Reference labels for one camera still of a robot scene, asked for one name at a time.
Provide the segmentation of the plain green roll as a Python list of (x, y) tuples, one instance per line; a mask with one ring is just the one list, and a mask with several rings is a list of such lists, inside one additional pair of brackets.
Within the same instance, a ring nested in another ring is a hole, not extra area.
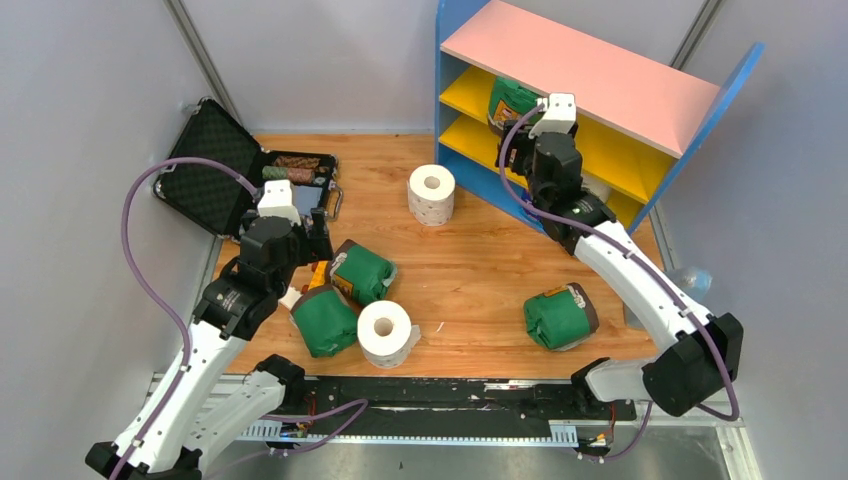
[(537, 105), (538, 98), (538, 94), (518, 82), (496, 76), (487, 107), (489, 129), (496, 135), (501, 135), (505, 122), (522, 117)]

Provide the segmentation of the cream roll brown band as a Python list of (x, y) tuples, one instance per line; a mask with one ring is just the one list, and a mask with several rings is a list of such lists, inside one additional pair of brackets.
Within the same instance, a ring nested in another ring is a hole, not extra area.
[(582, 186), (597, 196), (602, 203), (607, 203), (609, 201), (612, 188), (603, 181), (591, 175), (584, 175)]

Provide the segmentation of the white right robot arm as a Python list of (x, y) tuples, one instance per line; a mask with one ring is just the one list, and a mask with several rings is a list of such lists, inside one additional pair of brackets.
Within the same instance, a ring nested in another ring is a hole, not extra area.
[(658, 349), (653, 358), (598, 359), (572, 377), (571, 403), (596, 417), (611, 402), (644, 400), (680, 417), (699, 409), (735, 421), (741, 408), (737, 378), (744, 328), (731, 313), (717, 315), (676, 286), (633, 242), (615, 214), (583, 185), (574, 127), (539, 134), (520, 121), (505, 124), (496, 165), (526, 178), (528, 199), (545, 234), (588, 266), (642, 322)]

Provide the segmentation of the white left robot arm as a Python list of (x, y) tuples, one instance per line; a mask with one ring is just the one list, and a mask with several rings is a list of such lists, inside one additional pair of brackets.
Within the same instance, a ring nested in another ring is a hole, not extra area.
[(125, 431), (90, 448), (90, 468), (106, 479), (200, 479), (254, 421), (304, 405), (303, 368), (272, 354), (235, 393), (200, 413), (219, 377), (278, 309), (295, 270), (332, 256), (324, 214), (314, 209), (311, 217), (306, 225), (278, 216), (249, 224), (238, 255), (204, 288), (184, 328), (188, 346)]

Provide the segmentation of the blue shelf with coloured boards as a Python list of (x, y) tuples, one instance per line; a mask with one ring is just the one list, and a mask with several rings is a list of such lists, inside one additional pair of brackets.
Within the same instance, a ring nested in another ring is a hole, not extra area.
[(497, 78), (576, 97), (585, 172), (635, 231), (718, 125), (757, 65), (755, 43), (722, 85), (503, 1), (442, 1), (435, 23), (435, 160), (457, 184), (537, 228), (514, 201), (526, 182), (497, 173), (488, 125)]

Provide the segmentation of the white toy brick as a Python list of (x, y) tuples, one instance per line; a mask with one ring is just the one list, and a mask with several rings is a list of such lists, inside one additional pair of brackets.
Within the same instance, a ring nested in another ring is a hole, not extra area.
[(302, 298), (302, 293), (299, 289), (289, 286), (285, 294), (278, 300), (278, 303), (291, 311), (295, 304)]

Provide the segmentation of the blue playing card deck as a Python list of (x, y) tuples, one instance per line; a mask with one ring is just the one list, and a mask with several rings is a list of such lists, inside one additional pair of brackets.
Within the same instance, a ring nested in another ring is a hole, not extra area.
[(313, 209), (324, 208), (322, 203), (323, 190), (320, 187), (294, 185), (292, 190), (293, 204), (300, 216), (310, 217)]

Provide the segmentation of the green wrapped roll brown band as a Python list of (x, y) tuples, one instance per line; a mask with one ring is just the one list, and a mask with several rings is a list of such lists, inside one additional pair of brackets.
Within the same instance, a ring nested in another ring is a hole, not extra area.
[(348, 239), (328, 262), (325, 281), (364, 307), (386, 298), (397, 273), (394, 262)]

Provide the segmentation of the plain white paper towel roll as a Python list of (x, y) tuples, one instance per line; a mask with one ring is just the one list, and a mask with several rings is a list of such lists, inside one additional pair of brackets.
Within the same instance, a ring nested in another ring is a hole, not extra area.
[(442, 226), (452, 217), (455, 189), (455, 178), (447, 168), (421, 165), (407, 180), (409, 211), (424, 226)]

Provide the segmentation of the white paper towel roll front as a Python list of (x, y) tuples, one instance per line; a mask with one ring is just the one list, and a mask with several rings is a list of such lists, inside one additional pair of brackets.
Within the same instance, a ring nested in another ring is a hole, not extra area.
[(357, 339), (365, 358), (372, 365), (393, 369), (406, 361), (421, 339), (421, 332), (401, 305), (380, 300), (360, 312)]

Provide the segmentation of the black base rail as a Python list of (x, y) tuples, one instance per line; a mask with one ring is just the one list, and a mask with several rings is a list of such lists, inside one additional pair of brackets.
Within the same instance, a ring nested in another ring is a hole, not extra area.
[(365, 410), (343, 434), (401, 439), (542, 439), (559, 422), (605, 431), (636, 419), (633, 404), (592, 400), (568, 380), (503, 378), (309, 376), (293, 399), (274, 409), (304, 419), (308, 432), (328, 434), (348, 414), (339, 407), (364, 399)]

